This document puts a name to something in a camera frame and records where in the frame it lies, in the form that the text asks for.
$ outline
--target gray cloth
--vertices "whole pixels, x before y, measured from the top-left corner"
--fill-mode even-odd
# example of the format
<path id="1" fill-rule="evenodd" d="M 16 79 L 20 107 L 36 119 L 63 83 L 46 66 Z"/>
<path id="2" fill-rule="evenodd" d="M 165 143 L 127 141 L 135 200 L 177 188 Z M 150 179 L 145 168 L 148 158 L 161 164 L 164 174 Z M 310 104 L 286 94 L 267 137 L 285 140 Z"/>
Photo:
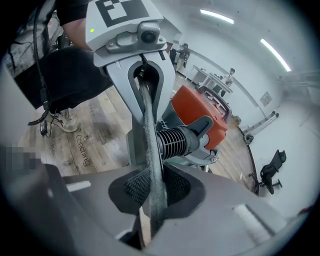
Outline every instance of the gray cloth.
<path id="1" fill-rule="evenodd" d="M 166 186 L 162 179 L 162 164 L 158 149 L 155 130 L 154 116 L 152 113 L 152 100 L 147 86 L 140 83 L 140 92 L 145 105 L 144 131 L 147 142 L 146 162 L 150 168 L 151 188 L 149 194 L 150 202 L 150 226 L 153 237 L 162 226 L 167 208 Z"/>
<path id="2" fill-rule="evenodd" d="M 38 55 L 40 59 L 49 52 L 50 46 L 52 45 L 51 39 L 53 40 L 53 38 L 58 37 L 57 33 L 59 34 L 60 31 L 62 31 L 62 28 L 59 29 L 60 26 L 57 15 L 53 17 L 53 20 L 50 24 L 50 33 L 48 33 L 49 31 L 45 30 L 49 20 L 52 17 L 55 7 L 54 0 L 46 0 L 39 14 L 36 35 Z M 36 10 L 34 10 L 30 15 L 26 24 L 21 26 L 17 33 L 18 36 L 7 50 L 6 54 L 3 56 L 3 61 L 6 64 L 10 74 L 14 78 L 35 63 L 33 43 L 35 12 Z"/>

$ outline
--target sneaker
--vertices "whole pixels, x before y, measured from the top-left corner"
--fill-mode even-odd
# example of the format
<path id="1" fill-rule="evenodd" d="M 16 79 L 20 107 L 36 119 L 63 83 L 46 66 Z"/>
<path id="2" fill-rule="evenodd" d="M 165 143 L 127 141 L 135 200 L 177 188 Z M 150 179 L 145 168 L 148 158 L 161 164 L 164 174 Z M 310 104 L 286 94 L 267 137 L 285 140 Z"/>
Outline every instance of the sneaker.
<path id="1" fill-rule="evenodd" d="M 53 125 L 59 126 L 66 133 L 73 133 L 78 129 L 79 122 L 76 117 L 69 114 L 69 109 L 57 113 L 49 112 L 47 121 Z"/>

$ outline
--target black mesh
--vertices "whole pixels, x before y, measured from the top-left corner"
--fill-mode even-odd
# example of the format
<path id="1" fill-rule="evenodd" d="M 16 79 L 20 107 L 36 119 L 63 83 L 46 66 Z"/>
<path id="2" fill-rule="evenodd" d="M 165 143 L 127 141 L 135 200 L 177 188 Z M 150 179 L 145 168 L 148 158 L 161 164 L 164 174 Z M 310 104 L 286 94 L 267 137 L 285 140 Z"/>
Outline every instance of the black mesh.
<path id="1" fill-rule="evenodd" d="M 168 206 L 184 199 L 190 192 L 190 182 L 169 168 L 166 168 L 165 181 Z"/>
<path id="2" fill-rule="evenodd" d="M 145 169 L 138 175 L 131 177 L 124 185 L 124 191 L 135 202 L 141 206 L 146 201 L 150 193 L 150 170 Z"/>

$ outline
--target orange robot part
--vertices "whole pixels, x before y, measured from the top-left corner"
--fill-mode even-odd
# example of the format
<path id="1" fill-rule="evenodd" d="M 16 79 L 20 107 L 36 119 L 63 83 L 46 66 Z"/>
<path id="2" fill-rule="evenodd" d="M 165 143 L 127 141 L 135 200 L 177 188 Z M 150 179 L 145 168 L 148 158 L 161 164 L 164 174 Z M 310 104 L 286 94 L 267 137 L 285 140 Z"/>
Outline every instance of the orange robot part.
<path id="1" fill-rule="evenodd" d="M 196 90 L 185 85 L 181 86 L 173 96 L 171 103 L 185 125 L 193 123 L 202 116 L 212 118 L 213 126 L 206 133 L 209 137 L 209 142 L 204 148 L 207 150 L 213 150 L 226 137 L 228 124 L 222 114 Z"/>

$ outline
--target white ceiling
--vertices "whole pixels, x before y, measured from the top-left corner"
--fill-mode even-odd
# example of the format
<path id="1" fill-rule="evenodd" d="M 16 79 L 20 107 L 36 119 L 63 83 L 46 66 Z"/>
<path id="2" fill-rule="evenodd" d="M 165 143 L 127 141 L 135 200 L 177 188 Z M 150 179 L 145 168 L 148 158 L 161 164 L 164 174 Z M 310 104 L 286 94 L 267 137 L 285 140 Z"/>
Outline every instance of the white ceiling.
<path id="1" fill-rule="evenodd" d="M 260 43 L 264 38 L 283 57 L 293 72 L 316 70 L 318 45 L 304 19 L 288 4 L 279 0 L 163 0 L 178 4 L 177 12 L 184 12 L 186 22 L 192 19 L 228 36 L 239 47 L 250 52 L 274 76 L 286 72 L 278 60 Z M 219 13 L 234 20 L 204 15 L 200 9 Z"/>

